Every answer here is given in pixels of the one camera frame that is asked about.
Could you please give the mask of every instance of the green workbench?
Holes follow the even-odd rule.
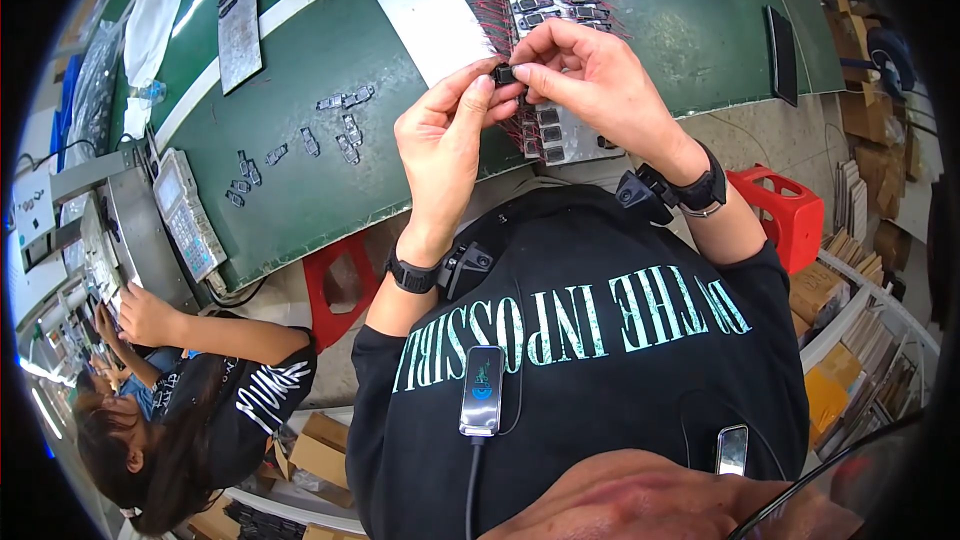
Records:
[[[179,19],[193,0],[183,0]],[[260,0],[262,12],[277,0]],[[628,42],[676,117],[769,100],[770,70],[762,7],[774,6],[796,30],[800,94],[843,88],[819,0],[615,0]],[[425,90],[377,0],[315,0],[261,42],[264,70],[227,97],[219,81],[196,104],[168,146],[186,151],[200,199],[229,260],[222,277],[234,291],[306,254],[410,206],[393,123]],[[160,128],[217,55],[216,0],[205,0],[169,42],[157,79],[166,101],[153,107]],[[118,76],[114,142],[127,87]],[[361,161],[346,163],[333,138],[340,113],[314,105],[373,84],[372,100],[351,109],[364,132]],[[299,129],[309,126],[321,154],[310,157]],[[287,143],[275,166],[268,150]],[[263,186],[237,209],[224,197],[239,179],[237,150],[256,158]],[[528,163],[498,129],[486,130],[480,177]]]

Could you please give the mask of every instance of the red plastic stool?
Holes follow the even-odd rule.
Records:
[[[310,313],[313,314],[313,335],[317,338],[317,353],[332,346],[351,329],[360,314],[374,302],[380,282],[367,257],[363,239],[366,234],[357,232],[337,240],[330,246],[303,257],[303,275],[306,277],[306,292],[310,297]],[[324,295],[324,276],[330,266],[344,253],[353,258],[363,293],[350,312],[334,313]]]
[[[773,190],[755,184],[764,178],[773,182]],[[824,201],[820,196],[759,162],[746,171],[727,171],[726,179],[748,204],[773,218],[762,219],[760,224],[776,246],[776,254],[787,275],[816,260],[824,228]],[[796,195],[783,194],[784,190]]]

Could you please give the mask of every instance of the hand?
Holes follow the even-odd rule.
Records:
[[[108,346],[117,342],[117,332],[114,330],[114,318],[107,309],[107,305],[98,303],[93,309],[93,329]]]
[[[396,256],[410,265],[437,265],[450,250],[467,209],[480,161],[480,130],[517,112],[522,84],[495,89],[492,57],[427,90],[393,125],[410,184],[413,210]]]
[[[557,102],[671,183],[686,186],[710,168],[707,154],[673,119],[640,59],[617,36],[549,18],[519,42],[510,65],[530,87],[527,102]]]
[[[120,339],[142,346],[166,346],[185,317],[133,282],[120,288]]]

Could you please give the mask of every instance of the floor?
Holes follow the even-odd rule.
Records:
[[[688,134],[713,151],[724,169],[740,171],[754,163],[762,163],[807,186],[823,199],[824,210],[829,214],[824,218],[823,231],[831,231],[828,227],[832,220],[830,214],[834,212],[834,170],[838,162],[850,158],[847,140],[840,131],[843,126],[835,94],[801,96],[797,108],[781,100],[768,100],[690,116],[679,123]],[[496,204],[499,199],[506,198],[524,175],[529,172],[506,174],[482,182],[475,195],[485,197],[487,203],[492,200]],[[477,217],[480,213],[482,205],[475,204],[467,216]],[[366,250],[375,268],[385,261],[393,239],[403,229],[407,218],[404,213],[367,230]],[[690,242],[690,234],[681,217],[669,227]],[[350,267],[340,267],[336,277],[349,279]],[[338,307],[348,306],[334,305],[331,309],[336,312]],[[303,268],[299,263],[293,263],[272,274],[259,294],[237,313],[284,325],[309,327],[311,318]],[[351,351],[363,320],[364,316],[361,316],[336,344],[320,354],[317,375],[310,395],[301,405],[303,408],[340,407],[353,403],[357,381]]]

